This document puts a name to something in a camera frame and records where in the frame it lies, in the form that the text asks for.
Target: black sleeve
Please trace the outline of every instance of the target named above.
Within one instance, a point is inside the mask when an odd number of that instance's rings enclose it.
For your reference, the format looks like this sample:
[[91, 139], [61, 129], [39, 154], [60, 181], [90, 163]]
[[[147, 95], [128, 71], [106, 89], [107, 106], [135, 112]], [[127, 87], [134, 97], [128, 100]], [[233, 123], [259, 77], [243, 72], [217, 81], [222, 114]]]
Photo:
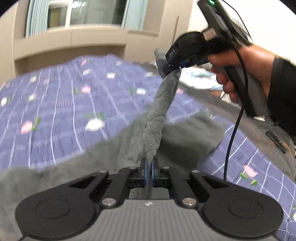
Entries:
[[271, 116], [296, 137], [296, 66], [287, 60], [274, 60], [268, 107]]

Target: controller handle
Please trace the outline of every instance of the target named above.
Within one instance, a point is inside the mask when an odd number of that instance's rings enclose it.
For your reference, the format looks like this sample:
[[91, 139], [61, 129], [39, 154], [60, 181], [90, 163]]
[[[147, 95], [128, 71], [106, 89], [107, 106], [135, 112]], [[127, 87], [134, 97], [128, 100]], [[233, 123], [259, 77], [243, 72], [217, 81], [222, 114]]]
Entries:
[[267, 116], [267, 99], [263, 88], [258, 80], [249, 72], [248, 74], [248, 93], [245, 88], [244, 73], [242, 67], [218, 67], [215, 68], [225, 74], [234, 84], [235, 91], [239, 100], [244, 105], [246, 114], [250, 117]]

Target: gray ribbed surface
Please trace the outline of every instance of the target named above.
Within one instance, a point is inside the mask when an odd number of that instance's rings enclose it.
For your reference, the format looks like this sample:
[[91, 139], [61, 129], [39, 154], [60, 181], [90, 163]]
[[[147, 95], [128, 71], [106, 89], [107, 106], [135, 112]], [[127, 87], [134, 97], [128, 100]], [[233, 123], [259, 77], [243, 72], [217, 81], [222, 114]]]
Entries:
[[[84, 233], [69, 241], [227, 241], [210, 229], [192, 209], [177, 206], [174, 200], [126, 200], [119, 208], [102, 211]], [[275, 241], [274, 237], [261, 241]]]

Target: gray fleece blanket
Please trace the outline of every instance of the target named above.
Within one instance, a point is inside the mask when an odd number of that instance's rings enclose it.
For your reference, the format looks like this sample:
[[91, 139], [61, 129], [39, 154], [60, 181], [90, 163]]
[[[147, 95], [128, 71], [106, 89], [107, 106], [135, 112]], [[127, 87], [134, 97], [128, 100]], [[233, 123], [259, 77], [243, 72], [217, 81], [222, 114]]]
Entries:
[[[156, 50], [158, 69], [165, 63], [164, 53]], [[154, 156], [161, 166], [169, 165], [188, 172], [198, 161], [216, 148], [224, 136], [225, 127], [213, 122], [210, 113], [196, 115], [174, 125], [164, 125], [166, 112], [178, 87], [180, 69], [164, 78], [148, 113], [136, 119], [119, 135], [97, 143], [83, 155], [56, 167], [42, 171], [13, 169], [0, 174], [0, 240], [21, 238], [14, 212], [26, 197], [83, 177], [100, 169], [116, 173], [128, 166], [139, 165], [141, 158], [151, 161]], [[163, 198], [163, 190], [134, 190], [132, 198]]]

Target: black cable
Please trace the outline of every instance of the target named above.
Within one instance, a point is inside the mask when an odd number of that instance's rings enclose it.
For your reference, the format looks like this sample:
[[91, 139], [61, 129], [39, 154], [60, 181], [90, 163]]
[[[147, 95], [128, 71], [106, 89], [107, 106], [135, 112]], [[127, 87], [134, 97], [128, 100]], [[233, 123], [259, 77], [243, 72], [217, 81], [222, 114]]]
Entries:
[[222, 99], [222, 98], [224, 97], [224, 95], [226, 95], [226, 93], [224, 93], [224, 94], [222, 95], [222, 97], [220, 97], [220, 99]]
[[[231, 44], [233, 45], [234, 51], [235, 51], [235, 53], [236, 53], [236, 55], [237, 55], [237, 57], [238, 57], [238, 59], [240, 61], [240, 64], [242, 66], [242, 70], [243, 70], [243, 73], [244, 73], [244, 84], [245, 84], [245, 88], [246, 88], [246, 93], [248, 93], [249, 81], [248, 81], [248, 74], [247, 74], [246, 65], [244, 64], [244, 60], [242, 59], [242, 56], [241, 56], [238, 48], [236, 47], [236, 45], [235, 45], [235, 43], [233, 42], [232, 39], [231, 39]], [[225, 164], [224, 164], [224, 173], [223, 173], [223, 179], [225, 181], [227, 179], [227, 168], [228, 168], [228, 161], [229, 161], [229, 155], [230, 155], [231, 147], [232, 147], [234, 137], [235, 137], [235, 134], [236, 134], [237, 129], [239, 127], [239, 123], [241, 121], [243, 113], [244, 113], [244, 105], [242, 105], [242, 108], [240, 110], [239, 116], [238, 116], [237, 121], [235, 123], [234, 129], [233, 129], [230, 141], [229, 141], [229, 145], [228, 145], [228, 148], [227, 148], [226, 157], [225, 157]]]
[[244, 25], [244, 28], [245, 28], [246, 31], [248, 32], [248, 35], [250, 36], [251, 40], [253, 41], [253, 39], [252, 39], [252, 37], [251, 37], [251, 35], [250, 35], [250, 33], [249, 33], [249, 31], [248, 31], [246, 25], [244, 24], [244, 21], [243, 21], [242, 18], [240, 17], [239, 13], [238, 13], [238, 12], [237, 12], [232, 6], [230, 6], [227, 2], [225, 2], [225, 3], [226, 3], [229, 7], [231, 7], [231, 8], [237, 13], [237, 15], [239, 16], [239, 18], [240, 18], [242, 24]]

